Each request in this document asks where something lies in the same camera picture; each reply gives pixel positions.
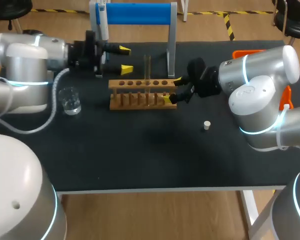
yellow and black tape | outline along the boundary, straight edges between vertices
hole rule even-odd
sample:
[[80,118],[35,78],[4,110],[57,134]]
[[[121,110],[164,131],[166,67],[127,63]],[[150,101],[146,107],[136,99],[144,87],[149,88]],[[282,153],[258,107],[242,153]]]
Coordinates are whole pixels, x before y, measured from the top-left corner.
[[[31,12],[37,13],[71,13],[71,14],[89,14],[87,11],[82,10],[66,10],[66,9],[31,9]],[[223,15],[223,14],[272,14],[273,11],[192,11],[188,15]]]
[[31,9],[31,12],[37,13],[70,13],[70,14],[89,14],[87,11],[64,10],[64,9]]
[[273,11],[192,11],[188,12],[188,15],[223,15],[223,14],[272,14]]
[[226,29],[228,31],[228,35],[229,35],[230,41],[235,41],[236,38],[235,38],[235,35],[234,35],[234,31],[232,30],[232,27],[230,25],[229,14],[224,13],[223,14],[223,19],[224,19],[224,23],[225,23]]

wooden test tube rack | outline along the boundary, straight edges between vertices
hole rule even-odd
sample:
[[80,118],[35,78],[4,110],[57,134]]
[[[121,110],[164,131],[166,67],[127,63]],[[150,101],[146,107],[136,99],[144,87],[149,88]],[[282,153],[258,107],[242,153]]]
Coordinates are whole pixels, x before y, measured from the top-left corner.
[[[174,93],[174,79],[109,80],[110,110],[176,109],[177,104],[166,103],[163,96]],[[118,93],[117,90],[140,90],[137,93]]]

robotic arm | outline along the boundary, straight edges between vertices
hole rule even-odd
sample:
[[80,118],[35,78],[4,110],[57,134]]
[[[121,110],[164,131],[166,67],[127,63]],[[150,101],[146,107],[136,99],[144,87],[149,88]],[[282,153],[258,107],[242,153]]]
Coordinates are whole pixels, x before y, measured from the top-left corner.
[[252,148],[271,151],[300,145],[300,107],[279,111],[284,89],[300,77],[298,56],[292,46],[224,61],[219,68],[207,67],[197,58],[187,71],[188,76],[176,80],[175,85],[189,87],[181,94],[172,94],[172,103],[189,102],[194,93],[203,98],[223,91]]
[[123,46],[96,41],[92,31],[86,31],[85,41],[66,43],[60,38],[27,34],[0,33],[0,66],[6,69],[10,85],[0,81],[0,113],[7,105],[9,95],[13,101],[8,113],[37,113],[47,107],[47,71],[94,71],[96,77],[103,73],[124,75],[133,66],[109,67],[105,52],[130,55]]

black table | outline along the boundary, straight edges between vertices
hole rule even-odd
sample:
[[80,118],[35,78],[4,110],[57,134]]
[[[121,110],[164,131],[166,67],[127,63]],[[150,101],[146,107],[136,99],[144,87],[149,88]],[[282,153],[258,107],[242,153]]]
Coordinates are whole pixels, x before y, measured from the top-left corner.
[[[213,66],[231,59],[235,50],[281,45],[282,41],[178,43],[175,76],[185,74],[187,62],[195,57]],[[166,78],[165,43],[125,46],[132,49],[131,57],[110,60],[134,65],[134,73],[126,79],[143,79],[144,54],[151,55],[151,78]],[[0,126],[0,134],[21,140],[35,152],[59,192],[280,188],[300,171],[300,149],[257,152],[248,146],[224,94],[194,96],[189,104],[178,103],[173,110],[109,111],[107,78],[74,73],[60,85],[78,89],[80,114],[67,116],[59,106],[52,124],[32,135],[14,134]],[[292,102],[299,107],[300,81],[291,89]],[[29,130],[44,123],[49,114],[48,109],[4,119]],[[204,121],[210,121],[211,127],[202,132]]]

glass of water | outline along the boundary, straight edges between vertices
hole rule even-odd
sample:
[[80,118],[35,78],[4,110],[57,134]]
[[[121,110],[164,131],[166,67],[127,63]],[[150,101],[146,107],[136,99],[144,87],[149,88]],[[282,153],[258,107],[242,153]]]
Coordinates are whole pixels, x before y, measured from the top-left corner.
[[63,110],[68,115],[76,115],[81,111],[79,93],[74,87],[65,87],[59,91],[59,101],[62,103]]

